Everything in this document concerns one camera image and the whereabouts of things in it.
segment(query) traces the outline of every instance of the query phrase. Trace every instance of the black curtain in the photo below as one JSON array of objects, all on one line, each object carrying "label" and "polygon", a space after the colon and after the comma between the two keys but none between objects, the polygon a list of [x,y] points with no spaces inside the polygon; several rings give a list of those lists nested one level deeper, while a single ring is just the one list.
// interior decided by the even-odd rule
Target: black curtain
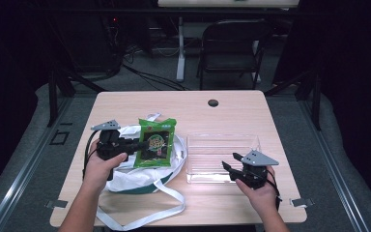
[{"label": "black curtain", "polygon": [[309,70],[324,53],[322,92],[333,105],[348,157],[371,188],[371,1],[301,0],[299,10],[336,17],[294,21],[273,82]]},{"label": "black curtain", "polygon": [[[16,25],[8,21],[8,26]],[[0,35],[0,175],[29,125],[38,102],[35,88],[41,85],[39,77],[33,76],[33,70],[40,72],[38,67],[33,67],[34,63],[31,62],[29,65],[32,67],[24,69],[22,63],[11,54],[9,47],[22,46],[22,40],[19,41],[19,35],[14,32],[16,28],[1,31],[12,32],[11,35],[6,35],[12,38],[10,45]]]}]

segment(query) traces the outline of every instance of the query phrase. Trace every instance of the black chair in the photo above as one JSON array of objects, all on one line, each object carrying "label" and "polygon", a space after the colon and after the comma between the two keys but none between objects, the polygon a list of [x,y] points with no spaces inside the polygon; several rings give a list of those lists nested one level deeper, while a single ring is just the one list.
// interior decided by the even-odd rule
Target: black chair
[{"label": "black chair", "polygon": [[[204,31],[197,77],[203,89],[203,72],[206,73],[255,73],[255,89],[264,45],[272,36],[273,27],[263,19],[221,20]],[[254,50],[253,43],[258,41]]]}]

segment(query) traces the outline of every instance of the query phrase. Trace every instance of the white table leg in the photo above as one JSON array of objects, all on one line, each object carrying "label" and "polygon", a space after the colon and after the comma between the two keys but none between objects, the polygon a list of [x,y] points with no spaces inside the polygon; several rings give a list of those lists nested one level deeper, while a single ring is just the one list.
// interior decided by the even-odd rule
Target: white table leg
[{"label": "white table leg", "polygon": [[185,80],[185,41],[183,34],[183,18],[179,17],[179,63],[177,65],[177,81]]}]

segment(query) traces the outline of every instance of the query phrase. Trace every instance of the chair back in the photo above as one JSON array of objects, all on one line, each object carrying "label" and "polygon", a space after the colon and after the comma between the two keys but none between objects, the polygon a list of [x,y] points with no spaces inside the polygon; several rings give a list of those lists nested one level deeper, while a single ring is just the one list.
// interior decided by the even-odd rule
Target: chair back
[{"label": "chair back", "polygon": [[271,37],[273,28],[263,19],[221,20],[204,31],[202,51],[208,53],[252,53],[252,43],[259,46]]}]

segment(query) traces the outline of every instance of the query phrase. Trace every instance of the wrist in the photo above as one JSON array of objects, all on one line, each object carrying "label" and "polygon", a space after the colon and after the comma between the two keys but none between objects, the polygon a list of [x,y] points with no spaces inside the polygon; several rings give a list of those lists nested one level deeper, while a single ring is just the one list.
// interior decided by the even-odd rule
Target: wrist
[{"label": "wrist", "polygon": [[279,212],[273,207],[257,212],[262,221],[269,218],[280,218]]},{"label": "wrist", "polygon": [[101,194],[102,188],[97,188],[96,186],[83,182],[82,186],[80,187],[80,191],[83,194],[86,194],[92,197],[99,197]]}]

